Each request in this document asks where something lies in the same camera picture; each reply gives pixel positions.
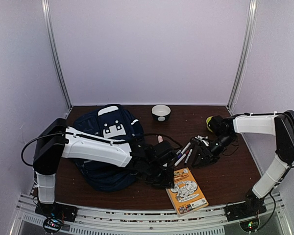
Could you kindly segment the orange cartoon paperback book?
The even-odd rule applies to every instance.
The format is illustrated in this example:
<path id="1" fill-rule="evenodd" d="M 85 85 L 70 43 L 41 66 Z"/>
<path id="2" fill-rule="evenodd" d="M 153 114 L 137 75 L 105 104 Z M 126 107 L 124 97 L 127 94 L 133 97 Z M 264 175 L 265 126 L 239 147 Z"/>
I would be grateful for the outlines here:
<path id="1" fill-rule="evenodd" d="M 209 205 L 188 167 L 174 172 L 173 186 L 166 191 L 178 217 Z"/>

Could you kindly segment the white marker red cap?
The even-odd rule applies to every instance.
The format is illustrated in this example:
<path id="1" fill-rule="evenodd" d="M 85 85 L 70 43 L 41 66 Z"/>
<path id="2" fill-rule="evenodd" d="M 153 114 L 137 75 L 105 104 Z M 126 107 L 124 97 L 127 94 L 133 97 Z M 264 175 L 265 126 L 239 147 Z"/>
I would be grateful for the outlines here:
<path id="1" fill-rule="evenodd" d="M 189 152 L 188 152 L 188 155 L 187 155 L 186 159 L 185 159 L 184 165 L 186 165 L 186 164 L 188 163 L 189 158 L 190 158 L 190 156 L 191 156 L 191 154 L 192 154 L 192 151 L 193 151 L 193 149 L 191 148 L 191 149 L 189 150 Z"/>

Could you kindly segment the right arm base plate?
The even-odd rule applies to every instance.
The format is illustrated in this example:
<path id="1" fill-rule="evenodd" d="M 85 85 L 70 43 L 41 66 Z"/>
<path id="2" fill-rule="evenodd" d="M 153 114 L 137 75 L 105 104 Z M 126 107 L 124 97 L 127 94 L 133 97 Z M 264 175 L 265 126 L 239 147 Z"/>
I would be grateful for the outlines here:
<path id="1" fill-rule="evenodd" d="M 260 213 L 265 213 L 267 208 L 265 205 L 261 205 L 256 209 L 248 209 L 245 202 L 238 204 L 229 204 L 224 208 L 227 221 L 242 220 L 248 217 L 256 216 Z"/>

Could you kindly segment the front aluminium rail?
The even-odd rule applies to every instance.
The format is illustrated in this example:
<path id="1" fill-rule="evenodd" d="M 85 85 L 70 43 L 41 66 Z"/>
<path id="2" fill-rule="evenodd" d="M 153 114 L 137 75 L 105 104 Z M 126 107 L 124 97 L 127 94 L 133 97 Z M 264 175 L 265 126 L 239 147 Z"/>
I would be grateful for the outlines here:
<path id="1" fill-rule="evenodd" d="M 279 193 L 265 199 L 267 211 L 258 217 L 229 221 L 226 205 L 208 206 L 178 217 L 174 210 L 113 210 L 75 206 L 75 221 L 65 221 L 55 235 L 294 235 Z M 8 235 L 49 235 L 43 229 L 45 217 L 35 213 L 32 195 L 21 194 Z M 260 220 L 256 233 L 243 225 Z"/>

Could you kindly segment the left aluminium frame post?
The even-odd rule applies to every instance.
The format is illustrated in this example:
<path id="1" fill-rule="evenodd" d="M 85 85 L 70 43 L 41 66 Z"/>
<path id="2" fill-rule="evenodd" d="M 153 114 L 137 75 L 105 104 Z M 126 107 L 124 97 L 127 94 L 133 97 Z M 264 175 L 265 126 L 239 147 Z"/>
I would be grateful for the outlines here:
<path id="1" fill-rule="evenodd" d="M 70 110 L 73 106 L 72 106 L 72 103 L 71 103 L 71 100 L 69 97 L 67 86 L 65 84 L 65 80 L 63 77 L 63 72 L 62 72 L 62 68 L 61 68 L 61 64 L 60 64 L 60 60 L 59 60 L 59 55 L 57 52 L 55 36 L 54 36 L 54 32 L 53 32 L 53 27 L 52 27 L 49 0 L 42 0 L 41 3 L 42 3 L 43 16 L 44 16 L 44 20 L 45 20 L 45 25 L 46 25 L 50 49 L 51 49 L 51 56 L 52 56 L 57 80 L 59 82 L 60 90 L 61 90 L 63 98 L 65 100 L 65 104 L 67 106 L 67 109 Z"/>

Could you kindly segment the aluminium frame post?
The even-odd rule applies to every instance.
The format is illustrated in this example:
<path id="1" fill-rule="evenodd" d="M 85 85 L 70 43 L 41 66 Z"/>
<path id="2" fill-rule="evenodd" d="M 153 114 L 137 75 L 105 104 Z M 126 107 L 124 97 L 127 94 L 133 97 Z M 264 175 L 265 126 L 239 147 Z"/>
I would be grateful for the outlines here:
<path id="1" fill-rule="evenodd" d="M 54 36 L 54 32 L 53 32 L 53 27 L 52 27 L 49 0 L 42 0 L 41 3 L 42 3 L 43 16 L 44 16 L 44 20 L 45 20 L 45 25 L 46 25 L 50 49 L 51 49 L 51 56 L 52 56 L 57 80 L 59 82 L 60 90 L 61 90 L 63 98 L 65 100 L 65 104 L 67 106 L 67 109 L 70 110 L 73 106 L 72 106 L 72 103 L 71 103 L 71 100 L 69 97 L 67 86 L 65 84 L 65 80 L 63 77 L 63 72 L 62 72 L 62 68 L 61 68 L 61 64 L 60 64 L 60 60 L 59 60 L 59 55 L 57 52 L 55 36 Z"/>
<path id="2" fill-rule="evenodd" d="M 247 58 L 252 46 L 258 2 L 259 2 L 258 0 L 249 1 L 249 9 L 248 9 L 248 16 L 247 16 L 247 21 L 245 26 L 245 36 L 243 40 L 242 51 L 241 51 L 238 68 L 235 75 L 234 84 L 233 84 L 229 101 L 227 104 L 227 108 L 230 112 L 233 112 L 235 110 L 235 105 L 237 103 L 239 93 L 243 84 L 245 69 L 247 67 L 246 65 Z"/>

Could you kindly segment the white marker black cap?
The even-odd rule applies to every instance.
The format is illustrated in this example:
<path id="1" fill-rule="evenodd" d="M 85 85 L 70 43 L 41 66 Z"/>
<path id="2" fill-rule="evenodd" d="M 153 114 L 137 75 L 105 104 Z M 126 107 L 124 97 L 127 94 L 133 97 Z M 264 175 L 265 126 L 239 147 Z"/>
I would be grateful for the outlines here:
<path id="1" fill-rule="evenodd" d="M 187 150 L 188 150 L 188 148 L 190 147 L 190 145 L 191 145 L 191 143 L 190 142 L 188 142 L 187 143 L 187 145 L 183 148 L 183 150 L 181 151 L 181 153 L 180 154 L 184 154 Z"/>

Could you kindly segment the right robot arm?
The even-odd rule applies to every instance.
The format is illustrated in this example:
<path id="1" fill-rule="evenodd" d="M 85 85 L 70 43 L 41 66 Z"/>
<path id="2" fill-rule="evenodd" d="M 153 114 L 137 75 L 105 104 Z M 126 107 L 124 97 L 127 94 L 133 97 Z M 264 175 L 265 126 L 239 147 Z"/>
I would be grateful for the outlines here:
<path id="1" fill-rule="evenodd" d="M 252 216 L 262 209 L 264 199 L 282 183 L 294 166 L 294 111 L 212 116 L 207 120 L 207 128 L 216 138 L 192 139 L 196 145 L 192 167 L 215 164 L 239 135 L 253 137 L 254 144 L 260 148 L 258 155 L 267 158 L 267 169 L 246 193 L 245 202 L 241 205 L 242 213 Z"/>

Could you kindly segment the lime green bowl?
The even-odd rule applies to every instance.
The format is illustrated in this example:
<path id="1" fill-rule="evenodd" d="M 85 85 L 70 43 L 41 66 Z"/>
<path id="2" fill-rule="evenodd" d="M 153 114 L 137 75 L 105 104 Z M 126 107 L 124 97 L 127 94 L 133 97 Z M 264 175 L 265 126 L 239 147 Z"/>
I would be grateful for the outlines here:
<path id="1" fill-rule="evenodd" d="M 213 133 L 213 131 L 212 131 L 211 127 L 210 127 L 210 124 L 209 124 L 209 122 L 210 122 L 211 119 L 212 119 L 212 116 L 210 116 L 210 117 L 208 117 L 206 119 L 206 126 L 207 126 L 208 131 L 210 131 L 210 132 Z"/>

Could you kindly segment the small pink glue bottle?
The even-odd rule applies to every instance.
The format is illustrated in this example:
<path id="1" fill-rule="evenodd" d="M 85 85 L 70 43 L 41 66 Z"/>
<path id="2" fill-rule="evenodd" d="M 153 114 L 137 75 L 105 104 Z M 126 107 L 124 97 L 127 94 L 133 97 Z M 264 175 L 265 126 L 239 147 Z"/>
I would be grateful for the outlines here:
<path id="1" fill-rule="evenodd" d="M 163 137 L 162 136 L 158 136 L 157 139 L 158 139 L 158 142 L 159 143 L 161 143 L 163 141 Z"/>

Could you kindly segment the navy blue student backpack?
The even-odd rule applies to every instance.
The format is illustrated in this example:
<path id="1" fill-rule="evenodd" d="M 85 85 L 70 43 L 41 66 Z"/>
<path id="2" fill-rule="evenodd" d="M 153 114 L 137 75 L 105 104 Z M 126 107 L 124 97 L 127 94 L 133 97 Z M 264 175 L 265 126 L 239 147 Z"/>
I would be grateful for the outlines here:
<path id="1" fill-rule="evenodd" d="M 135 137 L 144 138 L 139 120 L 119 104 L 106 105 L 84 114 L 74 121 L 73 127 L 106 139 L 130 141 Z M 128 143 L 117 146 L 99 141 L 90 147 L 83 151 L 80 158 L 73 158 L 72 161 L 92 188 L 114 192 L 136 182 L 134 173 L 125 168 L 131 158 Z"/>

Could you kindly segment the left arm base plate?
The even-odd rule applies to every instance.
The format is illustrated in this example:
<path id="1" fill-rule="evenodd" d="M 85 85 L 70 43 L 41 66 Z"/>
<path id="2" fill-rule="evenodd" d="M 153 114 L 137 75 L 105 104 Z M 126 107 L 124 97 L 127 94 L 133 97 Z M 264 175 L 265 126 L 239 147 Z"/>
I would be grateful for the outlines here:
<path id="1" fill-rule="evenodd" d="M 45 217 L 58 220 L 75 222 L 78 208 L 64 204 L 39 204 L 35 208 L 35 212 Z"/>

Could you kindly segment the right aluminium frame post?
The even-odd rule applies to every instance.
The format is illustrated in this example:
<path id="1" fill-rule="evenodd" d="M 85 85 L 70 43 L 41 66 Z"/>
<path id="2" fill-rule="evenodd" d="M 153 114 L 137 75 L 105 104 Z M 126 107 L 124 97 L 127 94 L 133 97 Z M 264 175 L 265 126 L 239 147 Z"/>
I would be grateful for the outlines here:
<path id="1" fill-rule="evenodd" d="M 249 9 L 248 9 L 248 16 L 247 16 L 247 21 L 245 26 L 245 36 L 243 40 L 242 51 L 241 51 L 238 68 L 235 75 L 234 84 L 233 84 L 229 101 L 227 104 L 227 108 L 230 112 L 233 112 L 235 110 L 235 105 L 237 103 L 239 93 L 243 84 L 245 69 L 247 67 L 246 65 L 247 58 L 252 46 L 258 2 L 259 2 L 258 0 L 249 1 Z"/>

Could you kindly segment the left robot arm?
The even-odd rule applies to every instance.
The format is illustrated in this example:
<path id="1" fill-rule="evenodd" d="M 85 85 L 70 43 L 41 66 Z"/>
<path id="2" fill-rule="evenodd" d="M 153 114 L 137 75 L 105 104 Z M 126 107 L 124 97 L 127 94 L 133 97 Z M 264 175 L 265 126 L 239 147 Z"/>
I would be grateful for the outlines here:
<path id="1" fill-rule="evenodd" d="M 105 126 L 101 134 L 89 134 L 56 119 L 33 140 L 33 162 L 38 203 L 49 217 L 57 217 L 61 208 L 55 202 L 56 173 L 62 158 L 75 162 L 85 180 L 95 190 L 122 190 L 137 178 L 157 188 L 173 186 L 175 152 L 171 144 L 156 145 L 144 136 L 125 131 L 121 123 Z"/>

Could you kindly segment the black and white bowl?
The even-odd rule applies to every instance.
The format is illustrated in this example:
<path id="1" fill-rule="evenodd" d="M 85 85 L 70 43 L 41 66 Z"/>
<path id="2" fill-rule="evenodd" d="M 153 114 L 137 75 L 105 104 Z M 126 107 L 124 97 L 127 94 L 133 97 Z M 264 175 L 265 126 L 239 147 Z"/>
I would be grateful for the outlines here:
<path id="1" fill-rule="evenodd" d="M 155 105 L 151 109 L 151 115 L 155 121 L 168 121 L 171 116 L 171 108 L 163 104 Z"/>

